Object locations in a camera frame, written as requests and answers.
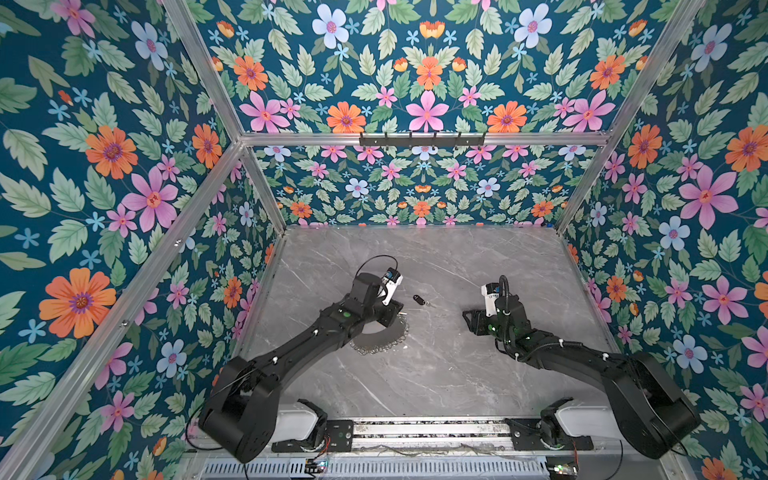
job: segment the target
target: orange flower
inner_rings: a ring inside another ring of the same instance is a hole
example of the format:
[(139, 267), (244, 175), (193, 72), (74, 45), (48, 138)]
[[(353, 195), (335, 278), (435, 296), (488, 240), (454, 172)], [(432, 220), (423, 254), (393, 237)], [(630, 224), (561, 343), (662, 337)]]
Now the orange flower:
[[(763, 280), (768, 282), (768, 272), (763, 273)], [(760, 304), (760, 311), (768, 318), (768, 283), (758, 282), (755, 285), (755, 297), (765, 300)]]
[(312, 209), (304, 202), (293, 202), (293, 205), (290, 206), (290, 211), (298, 218), (309, 218), (312, 216)]
[(445, 32), (445, 23), (443, 22), (422, 22), (419, 24), (419, 31), (424, 38), (438, 38)]
[(345, 101), (340, 101), (338, 107), (329, 108), (328, 115), (328, 126), (333, 128), (334, 134), (359, 134), (366, 124), (366, 118), (360, 114), (357, 105), (350, 107)]
[(600, 88), (605, 90), (617, 81), (619, 81), (619, 75), (624, 73), (624, 69), (627, 66), (624, 64), (624, 56), (611, 55), (606, 58), (605, 61), (598, 63), (598, 66), (594, 68), (594, 72), (589, 77), (592, 80), (592, 88)]
[(553, 208), (554, 204), (549, 200), (545, 200), (535, 204), (531, 212), (533, 213), (534, 217), (545, 217), (552, 213)]
[(139, 163), (139, 157), (134, 153), (134, 141), (126, 138), (125, 132), (117, 127), (112, 130), (101, 125), (98, 133), (98, 136), (91, 134), (85, 139), (90, 147), (85, 155), (89, 162), (96, 164), (96, 171), (105, 177), (111, 174), (115, 180), (132, 172), (134, 168), (131, 165)]
[(53, 320), (48, 330), (64, 338), (74, 328), (74, 337), (80, 339), (94, 332), (94, 322), (101, 321), (109, 312), (106, 305), (115, 301), (114, 288), (107, 288), (109, 278), (96, 272), (91, 278), (87, 268), (73, 268), (69, 280), (57, 276), (45, 287), (45, 292), (55, 297), (40, 302), (40, 319)]
[(266, 265), (270, 264), (270, 261), (272, 261), (272, 255), (275, 253), (275, 244), (272, 243), (266, 248), (266, 253), (264, 254), (264, 263)]
[(219, 135), (212, 131), (208, 124), (197, 125), (194, 128), (192, 146), (197, 149), (197, 159), (207, 168), (213, 168), (219, 163), (219, 157), (221, 157)]
[(451, 68), (453, 68), (453, 71), (464, 71), (467, 68), (467, 62), (464, 58), (456, 57), (451, 62)]
[(416, 81), (419, 85), (423, 86), (425, 90), (432, 90), (435, 85), (440, 83), (441, 73), (442, 67), (438, 65), (437, 58), (426, 57), (422, 60), (422, 64), (416, 69), (416, 74), (419, 76)]
[(578, 250), (576, 249), (576, 247), (574, 247), (573, 245), (571, 245), (569, 243), (568, 244), (568, 251), (571, 252), (571, 257), (573, 257), (574, 262), (578, 263)]
[(161, 455), (163, 452), (165, 452), (165, 445), (168, 444), (168, 437), (163, 437), (160, 440), (157, 440), (157, 443), (154, 444), (154, 448), (152, 449), (152, 455), (158, 456)]
[(69, 105), (70, 107), (74, 107), (74, 102), (72, 101), (72, 97), (69, 96), (69, 94), (63, 90), (58, 91), (58, 96), (61, 97), (61, 101)]
[(248, 55), (245, 58), (235, 58), (233, 69), (235, 75), (239, 75), (237, 80), (251, 90), (263, 90), (266, 88), (266, 84), (270, 82), (269, 77), (264, 73), (264, 66), (258, 61), (253, 61), (253, 58)]
[(418, 215), (421, 218), (426, 217), (429, 215), (429, 209), (431, 207), (426, 202), (418, 202), (415, 207), (413, 207), (413, 213)]
[(608, 286), (605, 292), (614, 302), (618, 303), (627, 298), (627, 286), (624, 285), (624, 279), (613, 275), (608, 279)]
[(653, 127), (646, 125), (634, 134), (632, 145), (627, 151), (631, 157), (629, 163), (633, 167), (645, 168), (656, 160), (656, 157), (659, 156), (656, 149), (661, 147), (660, 132), (661, 130), (656, 125)]
[(240, 294), (243, 292), (243, 283), (236, 276), (230, 278), (227, 286), (224, 287), (224, 305), (229, 308), (237, 306), (240, 301)]
[(509, 134), (520, 131), (528, 117), (523, 117), (527, 110), (525, 106), (518, 106), (516, 101), (508, 101), (507, 106), (499, 105), (493, 110), (493, 115), (488, 117), (488, 129), (492, 134)]
[(760, 168), (760, 161), (768, 161), (768, 126), (757, 125), (757, 128), (744, 128), (738, 138), (731, 138), (728, 144), (729, 153), (725, 155), (725, 163), (733, 164), (737, 172), (751, 172)]
[(397, 71), (406, 71), (408, 69), (408, 61), (404, 58), (398, 58), (395, 60), (394, 69)]
[(235, 28), (232, 26), (229, 22), (216, 22), (216, 26), (219, 28), (219, 31), (222, 35), (224, 35), (227, 38), (232, 38), (235, 36)]
[(638, 20), (633, 23), (632, 26), (629, 27), (629, 36), (637, 37), (643, 30), (645, 30), (645, 25), (648, 25), (648, 22), (645, 20)]
[(719, 458), (705, 458), (701, 475), (707, 480), (737, 480), (736, 474), (730, 468), (725, 468)]

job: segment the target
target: flower center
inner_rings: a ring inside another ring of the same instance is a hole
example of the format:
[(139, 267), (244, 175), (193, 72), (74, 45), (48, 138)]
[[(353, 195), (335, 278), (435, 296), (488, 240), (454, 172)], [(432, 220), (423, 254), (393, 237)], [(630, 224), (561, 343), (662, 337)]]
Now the flower center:
[(93, 299), (87, 293), (78, 293), (69, 301), (69, 306), (75, 313), (83, 313), (91, 305)]
[(149, 208), (158, 208), (162, 202), (158, 192), (152, 192), (150, 196), (147, 197), (147, 205)]
[(118, 144), (109, 144), (104, 149), (104, 156), (110, 162), (117, 161), (120, 157), (123, 156), (123, 149), (120, 148), (120, 145)]
[(746, 155), (747, 157), (753, 156), (756, 151), (757, 151), (757, 143), (753, 141), (744, 145), (744, 149), (742, 150), (744, 155)]

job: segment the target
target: robotic arm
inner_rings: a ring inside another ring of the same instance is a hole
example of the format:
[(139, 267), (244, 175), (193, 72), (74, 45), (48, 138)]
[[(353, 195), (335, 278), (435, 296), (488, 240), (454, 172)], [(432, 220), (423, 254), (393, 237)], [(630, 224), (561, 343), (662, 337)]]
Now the robotic arm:
[[(651, 355), (604, 353), (533, 328), (504, 276), (483, 286), (482, 293), (486, 309), (492, 305), (493, 310), (465, 311), (469, 329), (475, 335), (493, 335), (496, 349), (518, 362), (604, 391), (618, 430), (642, 455), (660, 458), (700, 424), (697, 410)], [(558, 421), (564, 416), (552, 415), (566, 402), (542, 412), (541, 436), (550, 445), (560, 445), (568, 431)]]
[(283, 390), (358, 336), (365, 324), (389, 326), (402, 309), (392, 300), (401, 282), (393, 268), (383, 277), (360, 273), (340, 302), (321, 310), (315, 323), (288, 343), (250, 361), (231, 359), (203, 407), (200, 428), (243, 463), (259, 455), (273, 439)]

